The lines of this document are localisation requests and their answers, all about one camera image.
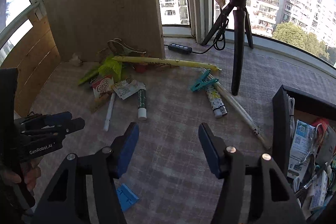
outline metal screw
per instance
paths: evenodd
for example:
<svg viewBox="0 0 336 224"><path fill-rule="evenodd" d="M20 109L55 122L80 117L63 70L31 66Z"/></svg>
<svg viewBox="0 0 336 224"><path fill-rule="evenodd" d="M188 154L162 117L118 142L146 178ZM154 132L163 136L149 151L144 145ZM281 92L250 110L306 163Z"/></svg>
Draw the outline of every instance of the metal screw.
<svg viewBox="0 0 336 224"><path fill-rule="evenodd" d="M228 146L228 147L226 148L226 151L229 152L229 153L235 153L237 150L236 150L236 148L233 147L233 146Z"/></svg>
<svg viewBox="0 0 336 224"><path fill-rule="evenodd" d="M67 160L73 160L75 157L76 157L75 154L70 153L70 154L67 156Z"/></svg>
<svg viewBox="0 0 336 224"><path fill-rule="evenodd" d="M103 149L101 150L104 154L108 154L112 151L112 149L109 146L105 146L103 147Z"/></svg>
<svg viewBox="0 0 336 224"><path fill-rule="evenodd" d="M271 160L271 156L269 155L269 154L267 154L267 153L264 153L264 154L262 154L262 156L261 156L264 160Z"/></svg>

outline teal plastic clip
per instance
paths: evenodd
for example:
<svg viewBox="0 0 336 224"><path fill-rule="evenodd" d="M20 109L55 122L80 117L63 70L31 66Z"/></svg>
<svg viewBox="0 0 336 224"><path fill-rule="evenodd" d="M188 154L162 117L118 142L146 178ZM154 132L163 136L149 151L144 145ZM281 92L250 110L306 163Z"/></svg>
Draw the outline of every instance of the teal plastic clip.
<svg viewBox="0 0 336 224"><path fill-rule="evenodd" d="M199 91L201 89L206 88L208 85L213 85L214 83L217 83L218 82L218 78L214 78L212 80L206 81L206 78L208 77L208 75L210 74L210 72L211 72L211 70L207 69L207 71L205 73L203 73L200 78L197 79L197 81L195 82L195 84L190 87L190 90L192 92Z"/></svg>

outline wooden board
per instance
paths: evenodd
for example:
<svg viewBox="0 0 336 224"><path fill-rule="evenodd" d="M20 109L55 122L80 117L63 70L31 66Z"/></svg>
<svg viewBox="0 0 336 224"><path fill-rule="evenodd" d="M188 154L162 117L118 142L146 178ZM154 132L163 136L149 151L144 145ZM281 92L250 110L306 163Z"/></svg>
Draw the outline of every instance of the wooden board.
<svg viewBox="0 0 336 224"><path fill-rule="evenodd" d="M59 53L57 47L54 46L30 75L22 90L16 93L14 109L21 117L25 117L29 113L36 96L59 62Z"/></svg>
<svg viewBox="0 0 336 224"><path fill-rule="evenodd" d="M0 66L1 69L16 68L31 48L50 30L47 17L44 17L34 24L34 27L31 28L10 51L2 62Z"/></svg>
<svg viewBox="0 0 336 224"><path fill-rule="evenodd" d="M55 47L53 35L49 30L26 54L20 64L17 66L19 75L17 77L16 92L20 93L22 87L36 69L43 58Z"/></svg>
<svg viewBox="0 0 336 224"><path fill-rule="evenodd" d="M152 57L165 57L159 0L44 1L63 61L74 52L84 61L97 61L97 52L117 37Z"/></svg>

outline tripod leg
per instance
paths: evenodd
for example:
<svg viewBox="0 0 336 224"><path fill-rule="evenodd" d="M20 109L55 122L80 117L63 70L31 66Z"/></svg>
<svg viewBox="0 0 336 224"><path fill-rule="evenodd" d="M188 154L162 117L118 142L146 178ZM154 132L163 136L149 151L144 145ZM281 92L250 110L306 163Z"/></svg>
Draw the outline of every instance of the tripod leg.
<svg viewBox="0 0 336 224"><path fill-rule="evenodd" d="M228 16L233 8L234 7L230 4L226 5L225 8L222 10L222 14ZM210 31L202 41L201 45L205 46L206 44L208 44L210 39L215 35L215 33L219 30L220 27L221 27L221 15L217 17L216 22L212 25Z"/></svg>
<svg viewBox="0 0 336 224"><path fill-rule="evenodd" d="M244 12L246 13L245 17L245 32L247 36L247 42L250 48L253 48L253 39L252 39L252 32L251 32L251 23L249 13L247 12L246 7L244 8Z"/></svg>
<svg viewBox="0 0 336 224"><path fill-rule="evenodd" d="M237 7L233 11L235 20L235 53L233 60L233 74L231 92L234 96L238 94L240 78L242 75L243 58L244 58L244 40L245 40L245 12Z"/></svg>

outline white cap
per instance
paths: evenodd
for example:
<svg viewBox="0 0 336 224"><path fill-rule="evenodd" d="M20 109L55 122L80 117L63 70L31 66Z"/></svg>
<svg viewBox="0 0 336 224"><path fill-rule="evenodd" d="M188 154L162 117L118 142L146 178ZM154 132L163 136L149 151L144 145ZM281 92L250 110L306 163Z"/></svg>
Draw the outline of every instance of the white cap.
<svg viewBox="0 0 336 224"><path fill-rule="evenodd" d="M138 108L138 119L140 121L147 120L147 109L145 109L143 107Z"/></svg>
<svg viewBox="0 0 336 224"><path fill-rule="evenodd" d="M221 118L223 116L223 113L221 112L219 108L215 109L213 113L215 114L215 118Z"/></svg>

